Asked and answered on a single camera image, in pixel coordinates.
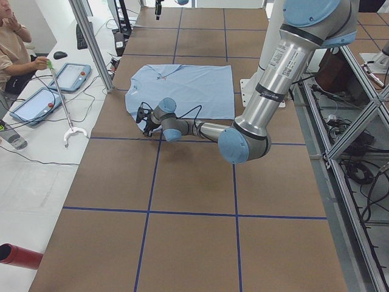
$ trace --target computer mouse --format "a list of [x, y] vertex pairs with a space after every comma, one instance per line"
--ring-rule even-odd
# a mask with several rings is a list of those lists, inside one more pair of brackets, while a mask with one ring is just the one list
[[65, 52], [62, 52], [59, 50], [58, 52], [54, 53], [54, 59], [56, 59], [56, 60], [62, 59], [64, 57], [67, 57], [67, 53], [65, 53]]

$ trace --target table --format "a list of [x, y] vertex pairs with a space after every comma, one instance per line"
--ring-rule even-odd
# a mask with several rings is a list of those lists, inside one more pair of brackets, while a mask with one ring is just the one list
[[[96, 17], [89, 18], [94, 26], [94, 33], [106, 64], [115, 55], [114, 39], [110, 29], [106, 27], [106, 20]], [[75, 37], [75, 25], [73, 22], [67, 29], [64, 29], [63, 37], [58, 40], [48, 58], [52, 60], [54, 68], [59, 70], [63, 64], [84, 63], [92, 67], [90, 77], [86, 83], [74, 94], [65, 94], [68, 110], [73, 120], [83, 120], [75, 126], [87, 130], [88, 134], [97, 120], [102, 108], [106, 90], [100, 78], [96, 78], [93, 84], [81, 93], [74, 100], [79, 92], [89, 86], [98, 71], [92, 61], [89, 50], [77, 50]], [[68, 57], [54, 60], [54, 52], [62, 50]], [[38, 71], [37, 76], [49, 75], [48, 69]], [[49, 84], [51, 78], [42, 77], [45, 84]], [[39, 80], [32, 80], [20, 94], [20, 99], [28, 98], [43, 84]], [[15, 102], [11, 110], [18, 105]], [[28, 146], [17, 151], [32, 160], [42, 162], [58, 162], [61, 164], [41, 164], [30, 162], [21, 156], [0, 149], [0, 165], [2, 175], [0, 176], [0, 242], [11, 243], [38, 252], [44, 252], [49, 242], [52, 231], [57, 222], [63, 202], [72, 184], [77, 171], [77, 164], [80, 163], [88, 139], [82, 134], [71, 136], [68, 140], [68, 148], [64, 147], [63, 136], [69, 129], [65, 113], [62, 107], [57, 108], [47, 117], [49, 120], [60, 120], [58, 122], [44, 121], [37, 126], [23, 126], [17, 128], [17, 132], [28, 141]], [[9, 124], [17, 123], [9, 114], [4, 117]], [[0, 144], [2, 147], [14, 151], [5, 141]], [[19, 268], [10, 265], [0, 265], [0, 282], [4, 291], [28, 291], [36, 271]]]

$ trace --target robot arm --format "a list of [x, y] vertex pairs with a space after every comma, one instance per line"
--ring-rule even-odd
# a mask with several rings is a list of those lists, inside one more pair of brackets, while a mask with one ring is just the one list
[[355, 39], [359, 0], [286, 0], [281, 40], [242, 115], [230, 127], [178, 119], [176, 103], [163, 99], [147, 114], [145, 134], [160, 125], [167, 141], [195, 135], [218, 143], [227, 161], [242, 163], [264, 156], [271, 146], [266, 127], [280, 102], [316, 49], [339, 47]]

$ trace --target metal rack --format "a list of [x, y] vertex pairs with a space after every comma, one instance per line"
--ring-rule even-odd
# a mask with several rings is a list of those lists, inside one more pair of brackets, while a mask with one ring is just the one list
[[[386, 136], [389, 136], [389, 110], [388, 104], [385, 102], [389, 97], [389, 87], [385, 88], [381, 93], [378, 93], [349, 48], [344, 46], [340, 50], [353, 70], [354, 75], [362, 85], [363, 90], [366, 92], [369, 102], [362, 109], [347, 109], [343, 112], [343, 114], [353, 115], [352, 122], [335, 142], [331, 142], [328, 137], [328, 131], [323, 121], [322, 113], [317, 107], [317, 101], [311, 94], [309, 81], [305, 81], [300, 90], [305, 92], [305, 96], [312, 110], [316, 128], [324, 145], [323, 157], [326, 161], [327, 169], [333, 172], [336, 178], [337, 187], [342, 194], [349, 220], [370, 273], [371, 280], [376, 291], [384, 292], [388, 291], [389, 283], [389, 271], [387, 271], [389, 269], [389, 212], [383, 213], [377, 211], [375, 216], [372, 217], [373, 220], [369, 221], [368, 224], [364, 223], [360, 214], [360, 205], [364, 202], [362, 187], [360, 187], [361, 191], [359, 191], [356, 184], [351, 184], [353, 191], [350, 191], [350, 182], [346, 181], [345, 172], [339, 162], [344, 157], [344, 151], [369, 127], [377, 133], [374, 136], [380, 141], [380, 146], [385, 147], [386, 145], [385, 149], [389, 148], [389, 139], [386, 138]], [[375, 164], [379, 164], [380, 166], [389, 161], [389, 155], [385, 154], [367, 155], [363, 158], [371, 159]]]

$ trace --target person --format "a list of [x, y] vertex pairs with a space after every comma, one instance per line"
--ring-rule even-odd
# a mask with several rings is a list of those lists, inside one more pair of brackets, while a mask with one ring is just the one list
[[0, 0], [0, 91], [19, 94], [37, 70], [47, 68], [49, 59], [29, 55], [23, 42], [31, 43], [30, 32], [8, 0]]

